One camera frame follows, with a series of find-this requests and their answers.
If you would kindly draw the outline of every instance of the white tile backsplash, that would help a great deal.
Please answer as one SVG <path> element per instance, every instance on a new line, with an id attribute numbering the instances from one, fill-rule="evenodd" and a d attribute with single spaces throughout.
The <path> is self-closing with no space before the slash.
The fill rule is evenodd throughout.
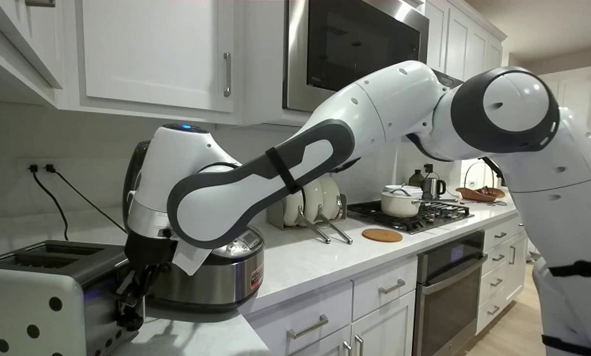
<path id="1" fill-rule="evenodd" d="M 0 240 L 0 248 L 25 236 L 60 236 L 54 205 L 25 169 L 29 161 L 52 161 L 92 201 L 118 211 L 122 177 L 133 144 L 147 140 L 163 122 L 0 102 L 0 238 L 5 238 Z M 211 130 L 215 140 L 240 161 L 262 153 L 296 130 L 278 124 L 201 126 Z M 335 173 L 341 191 L 347 197 L 377 195 L 381 185 L 390 181 L 392 149 L 394 144 L 385 144 L 349 169 Z M 422 161 L 428 159 L 408 142 L 400 142 L 396 179 L 404 181 Z M 454 173 L 452 163 L 436 163 L 436 171 L 444 177 Z M 112 229 L 102 217 L 92 217 L 94 211 L 88 211 L 88 205 L 56 175 L 39 171 L 39 177 L 58 197 L 78 236 L 86 235 L 84 229 Z"/>

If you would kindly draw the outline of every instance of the round wooden board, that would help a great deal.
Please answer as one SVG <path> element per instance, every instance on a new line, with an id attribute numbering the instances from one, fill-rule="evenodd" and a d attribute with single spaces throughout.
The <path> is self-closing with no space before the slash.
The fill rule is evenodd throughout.
<path id="1" fill-rule="evenodd" d="M 363 229 L 361 235 L 385 242 L 400 240 L 400 233 L 392 229 Z"/>

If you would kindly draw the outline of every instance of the gas stove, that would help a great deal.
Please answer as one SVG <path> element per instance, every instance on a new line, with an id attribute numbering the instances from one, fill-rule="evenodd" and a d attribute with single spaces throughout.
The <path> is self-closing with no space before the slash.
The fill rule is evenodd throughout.
<path id="1" fill-rule="evenodd" d="M 347 205 L 347 215 L 363 223 L 377 223 L 396 231 L 422 231 L 470 217 L 470 209 L 458 201 L 430 199 L 422 201 L 418 213 L 412 217 L 392 217 L 381 211 L 379 201 L 363 201 Z"/>

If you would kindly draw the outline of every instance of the power cord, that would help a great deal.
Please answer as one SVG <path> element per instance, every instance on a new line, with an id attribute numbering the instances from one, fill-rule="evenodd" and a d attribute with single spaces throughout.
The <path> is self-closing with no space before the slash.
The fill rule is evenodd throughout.
<path id="1" fill-rule="evenodd" d="M 62 209 L 60 209 L 60 205 L 58 205 L 58 201 L 56 201 L 56 197 L 39 181 L 39 177 L 37 177 L 37 163 L 31 163 L 29 165 L 29 171 L 33 173 L 33 179 L 35 179 L 35 183 L 52 199 L 52 203 L 56 205 L 56 211 L 58 211 L 58 215 L 60 215 L 60 221 L 62 221 L 62 238 L 64 240 L 68 240 L 68 221 L 66 221 L 66 217 L 64 217 L 64 213 L 62 213 Z"/>
<path id="2" fill-rule="evenodd" d="M 106 217 L 112 225 L 116 225 L 116 229 L 126 233 L 126 229 L 118 221 L 114 221 L 108 213 L 104 213 L 98 205 L 94 205 L 86 195 L 82 195 L 82 191 L 78 191 L 52 163 L 45 163 L 43 167 L 45 167 L 45 171 L 56 173 L 80 199 L 84 199 L 88 205 L 92 205 L 102 217 Z"/>

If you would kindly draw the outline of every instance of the robotic hand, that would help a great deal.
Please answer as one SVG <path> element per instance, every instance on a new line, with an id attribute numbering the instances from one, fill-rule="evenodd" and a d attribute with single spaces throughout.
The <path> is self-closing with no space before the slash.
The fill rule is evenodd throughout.
<path id="1" fill-rule="evenodd" d="M 591 134 L 523 68 L 485 70 L 452 90 L 416 60 L 379 68 L 240 165 L 207 132 L 159 128 L 126 215 L 133 272 L 122 300 L 141 296 L 157 264 L 195 272 L 209 248 L 240 235 L 254 213 L 398 136 L 430 157 L 489 155 L 505 171 L 547 264 L 535 272 L 543 339 L 549 351 L 591 349 Z"/>

